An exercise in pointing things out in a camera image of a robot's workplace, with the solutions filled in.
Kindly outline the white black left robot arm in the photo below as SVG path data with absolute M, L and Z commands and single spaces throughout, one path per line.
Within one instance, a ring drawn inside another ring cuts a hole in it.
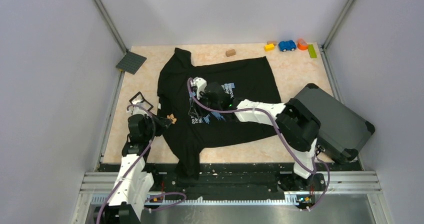
M 94 212 L 95 223 L 140 223 L 148 192 L 160 185 L 160 177 L 146 171 L 146 159 L 153 140 L 161 136 L 176 117 L 159 117 L 142 104 L 127 106 L 129 134 L 122 149 L 119 173 L 112 191 Z

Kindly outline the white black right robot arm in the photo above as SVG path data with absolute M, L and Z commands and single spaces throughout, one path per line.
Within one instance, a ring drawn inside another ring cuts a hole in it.
M 191 100 L 189 114 L 195 118 L 214 114 L 227 121 L 272 126 L 295 161 L 295 187 L 306 190 L 313 184 L 317 172 L 315 148 L 321 122 L 299 100 L 265 103 L 234 98 L 220 84 L 208 84 L 201 77 L 189 78 L 187 90 Z

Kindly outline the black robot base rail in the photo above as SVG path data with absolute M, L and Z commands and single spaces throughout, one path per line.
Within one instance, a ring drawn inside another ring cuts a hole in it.
M 195 177 L 187 177 L 178 164 L 148 163 L 153 191 L 170 193 L 169 200 L 282 200 L 286 191 L 315 194 L 326 186 L 324 175 L 303 179 L 293 173 L 292 163 L 206 163 Z

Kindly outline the black printed t-shirt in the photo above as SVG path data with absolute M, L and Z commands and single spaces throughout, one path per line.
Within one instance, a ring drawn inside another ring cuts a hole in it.
M 203 149 L 252 142 L 274 136 L 276 132 L 272 126 L 238 122 L 216 111 L 205 111 L 202 118 L 191 115 L 196 103 L 188 92 L 189 78 L 201 77 L 209 85 L 218 83 L 231 97 L 255 102 L 279 103 L 281 97 L 266 57 L 205 66 L 194 66 L 191 57 L 189 51 L 175 48 L 162 68 L 157 84 L 157 114 L 176 118 L 163 137 L 179 159 L 175 169 L 177 175 L 197 180 Z

